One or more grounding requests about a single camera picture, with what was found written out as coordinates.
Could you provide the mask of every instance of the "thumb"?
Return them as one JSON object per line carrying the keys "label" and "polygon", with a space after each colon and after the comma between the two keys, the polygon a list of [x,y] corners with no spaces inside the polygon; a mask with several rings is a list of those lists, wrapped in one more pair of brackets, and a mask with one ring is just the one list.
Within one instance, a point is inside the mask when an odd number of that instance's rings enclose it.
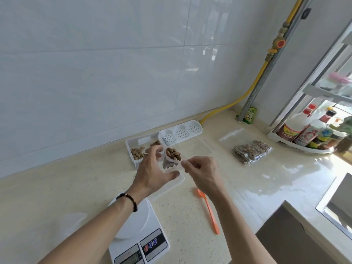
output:
{"label": "thumb", "polygon": [[191,162],[189,162],[188,160],[182,160],[181,161],[181,165],[184,168],[184,171],[186,173],[191,173],[191,172],[195,172],[195,167],[192,165]]}
{"label": "thumb", "polygon": [[170,173],[166,173],[166,178],[167,178],[167,182],[170,182],[174,179],[176,179],[179,176],[179,171],[178,170],[174,170]]}

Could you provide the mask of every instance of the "pile of nuts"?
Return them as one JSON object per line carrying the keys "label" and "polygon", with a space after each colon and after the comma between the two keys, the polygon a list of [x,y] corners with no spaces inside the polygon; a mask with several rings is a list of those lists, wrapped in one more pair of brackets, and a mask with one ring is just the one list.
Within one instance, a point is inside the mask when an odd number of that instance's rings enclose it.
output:
{"label": "pile of nuts", "polygon": [[152,146],[154,146],[154,145],[159,145],[160,144],[160,142],[159,142],[159,140],[157,140],[156,142],[153,142],[151,145],[150,145],[150,147],[152,147]]}
{"label": "pile of nuts", "polygon": [[175,148],[166,148],[166,155],[173,160],[181,161],[181,153]]}
{"label": "pile of nuts", "polygon": [[262,141],[254,140],[249,144],[235,146],[233,148],[234,155],[242,162],[254,162],[262,158],[271,151],[271,147]]}
{"label": "pile of nuts", "polygon": [[141,146],[140,148],[131,149],[131,153],[134,160],[140,160],[144,157],[144,153],[142,152],[143,149],[144,149],[144,146]]}

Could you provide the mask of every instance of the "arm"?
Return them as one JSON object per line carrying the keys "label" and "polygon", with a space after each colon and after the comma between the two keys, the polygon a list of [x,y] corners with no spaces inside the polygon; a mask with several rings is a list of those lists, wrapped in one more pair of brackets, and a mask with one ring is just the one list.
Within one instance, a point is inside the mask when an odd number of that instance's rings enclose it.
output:
{"label": "arm", "polygon": [[232,261],[248,264],[276,264],[258,240],[228,194],[215,160],[211,157],[193,157],[182,161],[196,186],[212,200],[220,219]]}
{"label": "arm", "polygon": [[[153,146],[139,164],[131,187],[126,191],[139,204],[144,198],[175,179],[178,171],[162,173],[156,161],[162,146]],[[65,239],[39,264],[55,263],[98,263],[109,244],[133,212],[133,203],[127,197],[117,199],[92,220]]]}

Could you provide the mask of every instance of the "person's left hand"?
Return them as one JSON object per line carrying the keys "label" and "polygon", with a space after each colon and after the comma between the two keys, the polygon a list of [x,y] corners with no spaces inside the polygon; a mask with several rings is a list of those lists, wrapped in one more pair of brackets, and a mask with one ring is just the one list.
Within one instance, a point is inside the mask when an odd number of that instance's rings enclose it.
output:
{"label": "person's left hand", "polygon": [[131,187],[126,191],[137,204],[144,198],[159,190],[169,181],[176,179],[179,171],[163,173],[158,167],[157,161],[161,158],[161,145],[155,145],[146,149],[144,157],[137,170],[137,174]]}

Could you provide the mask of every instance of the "hand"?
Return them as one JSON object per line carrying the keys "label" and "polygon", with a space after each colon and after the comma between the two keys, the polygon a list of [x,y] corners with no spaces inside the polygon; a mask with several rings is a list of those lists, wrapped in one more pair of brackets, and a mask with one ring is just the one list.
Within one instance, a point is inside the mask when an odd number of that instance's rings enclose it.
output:
{"label": "hand", "polygon": [[131,187],[126,191],[131,195],[137,204],[147,196],[159,190],[169,181],[176,179],[179,171],[163,173],[158,167],[157,161],[161,158],[161,145],[152,146],[146,149],[142,162],[139,164],[137,174]]}
{"label": "hand", "polygon": [[225,191],[222,178],[217,171],[217,164],[212,157],[192,157],[183,160],[181,165],[189,173],[194,183],[211,200],[220,192]]}

